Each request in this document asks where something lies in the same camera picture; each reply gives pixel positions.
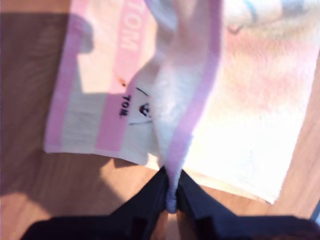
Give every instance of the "folded towel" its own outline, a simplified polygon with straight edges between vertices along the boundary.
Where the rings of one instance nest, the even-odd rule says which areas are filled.
[[[165,164],[170,212],[182,166],[273,203],[311,93],[320,1],[146,5],[72,2],[44,149]]]

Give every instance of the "towel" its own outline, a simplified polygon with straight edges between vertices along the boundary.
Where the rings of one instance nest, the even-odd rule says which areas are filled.
[[[274,203],[304,121],[319,0],[74,0],[47,121],[48,153],[181,169]]]

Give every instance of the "pink stripe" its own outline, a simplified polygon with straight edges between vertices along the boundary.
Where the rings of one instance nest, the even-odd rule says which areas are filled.
[[[195,91],[192,101],[180,119],[174,131],[171,144],[166,156],[166,170],[168,172],[170,190],[175,194],[187,147],[192,138],[192,132],[199,121],[207,98],[215,82],[215,74],[220,59],[221,39],[221,1],[209,0],[211,23],[211,40],[209,44],[209,56],[204,69],[204,77]]]
[[[119,151],[126,131],[128,116],[120,116],[121,109],[130,111],[124,99],[131,96],[132,101],[137,79],[134,77],[139,68],[140,55],[144,41],[148,11],[143,0],[124,2],[117,37],[116,58],[113,77],[105,99],[96,148]],[[127,88],[121,85],[119,78],[125,80]]]
[[[45,148],[47,146],[61,148],[62,146],[65,113],[75,81],[77,54],[81,47],[88,1],[72,1],[62,58],[46,127]]]

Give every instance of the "wooden surface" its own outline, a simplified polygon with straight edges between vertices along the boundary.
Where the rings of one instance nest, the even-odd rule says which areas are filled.
[[[30,224],[51,216],[110,214],[155,172],[104,156],[42,151],[69,1],[10,0],[1,7],[1,239],[17,240]],[[309,217],[320,198],[319,102],[318,70],[292,164],[274,205],[205,190],[237,214]],[[166,221],[166,238],[177,239],[176,216]]]

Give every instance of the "wooden table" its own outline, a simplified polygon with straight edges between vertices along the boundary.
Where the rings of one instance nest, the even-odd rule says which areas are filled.
[[[62,52],[68,0],[10,0],[1,13],[1,236],[16,240],[37,220],[110,214],[155,171],[98,155],[46,154],[43,139]],[[320,64],[280,198],[264,204],[205,190],[236,214],[309,217],[320,199]],[[167,239],[177,239],[169,215]]]

